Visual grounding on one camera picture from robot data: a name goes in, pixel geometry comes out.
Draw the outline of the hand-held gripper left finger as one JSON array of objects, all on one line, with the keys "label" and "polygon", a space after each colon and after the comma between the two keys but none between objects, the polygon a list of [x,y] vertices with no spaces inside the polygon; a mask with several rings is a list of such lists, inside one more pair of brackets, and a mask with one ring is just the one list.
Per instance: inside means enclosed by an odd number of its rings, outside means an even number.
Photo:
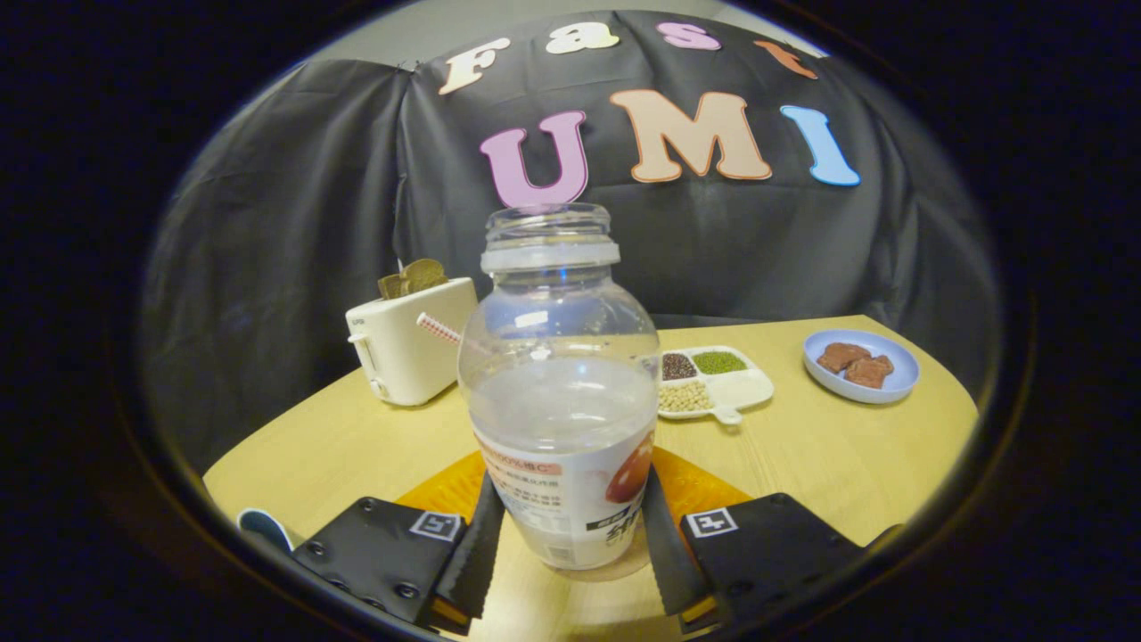
[{"label": "hand-held gripper left finger", "polygon": [[378,611],[466,635],[489,593],[503,517],[472,452],[399,499],[353,501],[291,556]]}]

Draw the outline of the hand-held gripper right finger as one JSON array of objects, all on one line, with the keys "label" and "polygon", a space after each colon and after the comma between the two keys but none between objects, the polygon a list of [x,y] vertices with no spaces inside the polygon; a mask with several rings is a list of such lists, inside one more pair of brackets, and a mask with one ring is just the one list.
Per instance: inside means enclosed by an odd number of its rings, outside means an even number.
[{"label": "hand-held gripper right finger", "polygon": [[685,633],[778,613],[864,552],[788,493],[752,498],[664,448],[641,513],[661,604]]}]

